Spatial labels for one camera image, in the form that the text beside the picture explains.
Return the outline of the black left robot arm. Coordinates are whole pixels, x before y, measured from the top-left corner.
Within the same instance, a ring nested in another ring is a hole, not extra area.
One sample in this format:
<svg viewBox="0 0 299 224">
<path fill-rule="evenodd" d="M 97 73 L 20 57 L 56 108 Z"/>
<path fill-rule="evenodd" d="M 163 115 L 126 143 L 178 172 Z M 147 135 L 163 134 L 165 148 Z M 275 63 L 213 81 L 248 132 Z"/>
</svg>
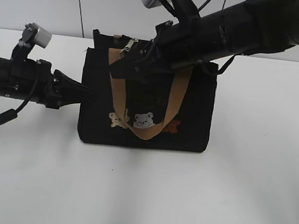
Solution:
<svg viewBox="0 0 299 224">
<path fill-rule="evenodd" d="M 26 59 L 17 65 L 0 58 L 0 96 L 30 101 L 50 109 L 92 102 L 96 93 L 93 89 L 66 76 L 60 70 L 51 71 L 51 63 L 39 63 Z"/>
</svg>

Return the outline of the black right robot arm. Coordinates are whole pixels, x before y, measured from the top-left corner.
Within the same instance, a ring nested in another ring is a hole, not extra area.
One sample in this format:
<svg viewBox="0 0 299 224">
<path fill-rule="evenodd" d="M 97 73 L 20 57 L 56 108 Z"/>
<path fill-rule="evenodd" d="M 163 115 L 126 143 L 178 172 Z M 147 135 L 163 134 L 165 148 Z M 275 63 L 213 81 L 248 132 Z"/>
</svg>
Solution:
<svg viewBox="0 0 299 224">
<path fill-rule="evenodd" d="M 207 16 L 192 0 L 159 1 L 179 22 L 158 27 L 151 47 L 141 51 L 133 67 L 140 80 L 194 65 L 219 75 L 225 69 L 210 70 L 209 62 L 299 46 L 299 0 L 245 0 Z"/>
</svg>

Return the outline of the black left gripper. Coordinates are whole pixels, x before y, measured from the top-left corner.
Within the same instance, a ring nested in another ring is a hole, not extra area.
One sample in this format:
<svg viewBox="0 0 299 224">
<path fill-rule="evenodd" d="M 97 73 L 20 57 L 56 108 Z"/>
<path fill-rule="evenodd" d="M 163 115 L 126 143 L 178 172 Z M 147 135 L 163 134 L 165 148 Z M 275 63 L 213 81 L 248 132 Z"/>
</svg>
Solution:
<svg viewBox="0 0 299 224">
<path fill-rule="evenodd" d="M 91 102 L 96 99 L 96 91 L 76 82 L 60 70 L 51 72 L 52 64 L 38 60 L 39 79 L 35 89 L 34 102 L 48 109 Z"/>
</svg>

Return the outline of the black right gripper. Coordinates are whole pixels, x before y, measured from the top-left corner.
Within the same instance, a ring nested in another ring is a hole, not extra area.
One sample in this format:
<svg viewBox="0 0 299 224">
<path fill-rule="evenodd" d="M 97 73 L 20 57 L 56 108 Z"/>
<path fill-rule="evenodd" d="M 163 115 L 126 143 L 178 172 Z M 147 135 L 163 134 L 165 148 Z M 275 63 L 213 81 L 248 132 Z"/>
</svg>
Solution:
<svg viewBox="0 0 299 224">
<path fill-rule="evenodd" d="M 200 22 L 158 24 L 155 38 L 137 48 L 136 79 L 150 82 L 164 74 L 203 63 L 199 33 Z"/>
</svg>

